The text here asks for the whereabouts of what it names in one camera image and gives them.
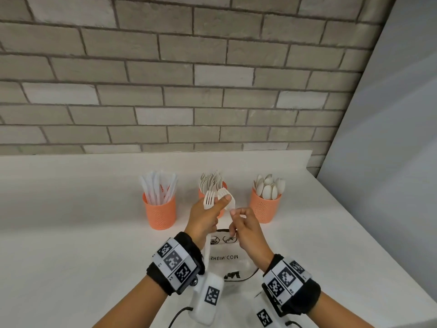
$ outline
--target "gray brick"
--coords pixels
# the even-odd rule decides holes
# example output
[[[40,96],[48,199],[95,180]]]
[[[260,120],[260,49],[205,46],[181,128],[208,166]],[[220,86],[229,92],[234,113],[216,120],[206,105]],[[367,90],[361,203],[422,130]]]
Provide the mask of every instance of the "gray brick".
[[[24,0],[0,0],[0,20],[30,21]]]
[[[160,35],[162,60],[225,63],[226,40]]]
[[[276,108],[288,109],[322,109],[328,93],[282,91],[276,103]]]
[[[299,14],[355,20],[363,0],[302,0]]]
[[[111,0],[28,0],[36,21],[116,27]]]
[[[228,64],[282,66],[287,45],[268,42],[229,41]]]
[[[381,27],[362,23],[328,22],[323,44],[372,48],[381,33]]]
[[[20,146],[23,154],[83,154],[79,145],[32,145]]]
[[[88,55],[128,59],[158,59],[155,34],[82,29]]]
[[[308,170],[314,177],[317,177],[320,168],[308,167],[306,170]]]
[[[7,124],[72,124],[65,106],[14,105],[0,106]]]
[[[288,143],[244,143],[243,151],[285,150]]]
[[[85,153],[138,153],[139,145],[84,145]]]
[[[142,84],[193,84],[193,65],[165,62],[128,61],[131,82]]]
[[[194,144],[145,144],[143,152],[192,152]]]
[[[307,167],[321,167],[324,160],[325,155],[312,155],[309,158]]]
[[[324,20],[266,15],[261,37],[268,40],[318,44],[324,26]]]
[[[0,146],[0,155],[19,155],[21,152],[16,146]]]
[[[23,88],[33,104],[99,104],[91,85],[25,82]]]
[[[225,65],[194,66],[194,84],[198,86],[251,87],[254,68]]]
[[[251,126],[292,126],[296,110],[249,110],[247,123]]]
[[[271,128],[269,141],[271,142],[292,142],[311,140],[314,128]]]
[[[304,89],[309,73],[307,70],[258,68],[255,70],[254,87]]]
[[[0,77],[5,79],[54,79],[45,57],[0,55]]]
[[[343,56],[343,49],[291,45],[287,67],[337,69]]]
[[[44,126],[51,143],[109,143],[106,127],[103,126]]]
[[[351,93],[329,93],[325,109],[345,110],[352,99]]]
[[[340,69],[363,71],[369,61],[371,51],[347,49],[341,62]]]
[[[263,142],[267,140],[268,127],[222,126],[221,142]]]
[[[272,108],[277,91],[225,89],[223,107]]]
[[[59,80],[80,82],[127,82],[123,61],[52,59]]]
[[[194,34],[258,38],[261,15],[229,10],[194,9]]]
[[[165,126],[110,126],[113,143],[166,143]]]
[[[360,14],[360,21],[384,23],[395,0],[366,0]]]
[[[195,151],[223,152],[241,151],[240,143],[197,143],[194,144]]]
[[[43,144],[46,142],[37,126],[0,126],[0,144]]]
[[[296,120],[297,126],[337,126],[344,113],[342,111],[301,110]]]
[[[97,126],[136,124],[132,107],[70,106],[74,123]]]
[[[333,140],[338,128],[316,128],[313,140]]]
[[[6,51],[85,54],[79,31],[70,27],[0,23],[0,41]]]
[[[197,126],[243,126],[247,110],[203,108],[194,110],[194,124]]]
[[[233,0],[232,7],[277,13],[296,13],[299,0]]]
[[[21,87],[16,82],[0,82],[0,102],[26,103]]]
[[[218,126],[169,126],[170,143],[208,143],[219,141]]]
[[[223,89],[165,87],[164,94],[167,106],[221,107]]]
[[[136,108],[139,124],[148,126],[191,126],[192,108]]]
[[[115,5],[122,29],[191,33],[190,7],[123,0]]]
[[[97,85],[102,104],[125,106],[162,106],[160,87]]]
[[[289,143],[287,149],[291,150],[307,150],[310,149],[313,151],[313,154],[326,154],[328,153],[328,149],[331,146],[330,142],[294,142]]]
[[[352,92],[360,78],[359,73],[313,71],[307,89]]]
[[[157,0],[198,5],[214,5],[217,7],[229,7],[229,0]]]

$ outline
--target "hand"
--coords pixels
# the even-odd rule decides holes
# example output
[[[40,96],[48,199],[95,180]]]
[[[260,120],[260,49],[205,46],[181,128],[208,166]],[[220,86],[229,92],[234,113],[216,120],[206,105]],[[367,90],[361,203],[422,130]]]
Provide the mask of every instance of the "hand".
[[[217,216],[229,204],[231,199],[231,195],[225,195],[214,206],[206,210],[203,208],[203,199],[200,199],[191,208],[190,218],[184,231],[191,237],[199,249],[205,246],[206,235],[217,231],[216,226],[219,222]]]
[[[237,236],[243,248],[255,265],[265,272],[273,260],[273,252],[264,238],[263,231],[251,208],[231,210],[232,223],[229,226],[231,236]]]

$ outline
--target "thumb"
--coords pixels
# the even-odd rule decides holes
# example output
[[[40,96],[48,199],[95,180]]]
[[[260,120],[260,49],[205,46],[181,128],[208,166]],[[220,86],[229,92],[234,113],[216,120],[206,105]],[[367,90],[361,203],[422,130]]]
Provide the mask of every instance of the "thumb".
[[[220,214],[220,211],[224,209],[230,202],[231,202],[232,196],[231,195],[225,195],[223,198],[221,198],[219,201],[217,201],[214,206],[212,206],[209,211],[213,212],[214,214]]]
[[[244,225],[244,220],[240,216],[239,212],[236,209],[231,210],[231,218],[232,221],[237,228],[237,230],[242,231],[246,226]]]

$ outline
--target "white plastic fork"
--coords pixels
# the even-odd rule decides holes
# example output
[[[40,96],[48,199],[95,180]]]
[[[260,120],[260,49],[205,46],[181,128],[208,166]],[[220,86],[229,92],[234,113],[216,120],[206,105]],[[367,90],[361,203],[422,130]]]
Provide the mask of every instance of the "white plastic fork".
[[[217,198],[218,198],[219,200],[220,200],[222,197],[224,197],[225,195],[231,195],[231,193],[230,193],[227,189],[225,189],[224,187],[222,187],[221,189],[219,189],[219,190],[217,191]],[[227,204],[227,206],[225,207],[225,209],[226,209],[227,211],[230,211],[231,209],[234,209],[234,208],[235,208],[235,199],[234,199],[234,196],[231,195],[231,197],[232,197],[231,201],[230,201],[229,204]]]
[[[203,199],[204,209],[210,209],[212,206],[214,206],[214,197],[215,197],[215,193],[213,191],[207,191],[205,193],[205,198]],[[203,255],[203,263],[205,265],[205,271],[208,270],[210,253],[211,253],[211,234],[209,233],[208,235],[206,235],[205,253]]]

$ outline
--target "orange cup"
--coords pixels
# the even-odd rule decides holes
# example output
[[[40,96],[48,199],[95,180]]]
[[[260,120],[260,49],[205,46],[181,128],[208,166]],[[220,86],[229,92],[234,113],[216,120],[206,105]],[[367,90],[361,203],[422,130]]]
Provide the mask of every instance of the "orange cup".
[[[223,182],[223,187],[227,190],[228,186],[225,182]],[[205,198],[205,195],[200,191],[200,189],[198,189],[199,192],[199,199]],[[216,203],[219,199],[218,198],[214,198],[214,203]],[[219,219],[223,216],[223,214],[225,214],[225,210],[222,209],[220,211],[220,214],[217,216]]]
[[[276,214],[280,199],[281,195],[275,200],[262,199],[257,195],[254,188],[252,188],[249,207],[253,209],[259,223],[269,223]]]
[[[165,230],[174,225],[176,221],[175,195],[168,203],[159,206],[147,203],[144,193],[142,194],[142,200],[144,201],[147,220],[149,220],[152,229]]]

